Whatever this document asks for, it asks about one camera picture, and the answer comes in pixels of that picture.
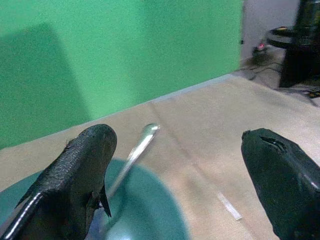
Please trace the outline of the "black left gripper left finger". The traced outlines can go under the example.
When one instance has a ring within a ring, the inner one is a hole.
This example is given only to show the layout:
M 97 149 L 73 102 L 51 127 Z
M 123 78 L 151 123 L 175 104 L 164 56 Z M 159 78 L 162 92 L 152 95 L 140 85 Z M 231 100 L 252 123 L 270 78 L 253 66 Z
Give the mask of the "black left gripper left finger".
M 104 123 L 70 140 L 19 199 L 1 239 L 85 239 L 97 209 L 111 216 L 105 177 L 116 146 L 115 131 Z

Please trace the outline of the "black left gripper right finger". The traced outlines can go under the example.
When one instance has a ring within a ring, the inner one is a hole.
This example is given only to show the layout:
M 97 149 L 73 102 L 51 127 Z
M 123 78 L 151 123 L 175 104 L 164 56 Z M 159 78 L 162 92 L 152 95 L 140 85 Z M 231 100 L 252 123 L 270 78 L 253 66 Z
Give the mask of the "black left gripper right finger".
M 241 154 L 274 234 L 281 240 L 318 240 L 319 165 L 298 144 L 266 128 L 242 134 Z

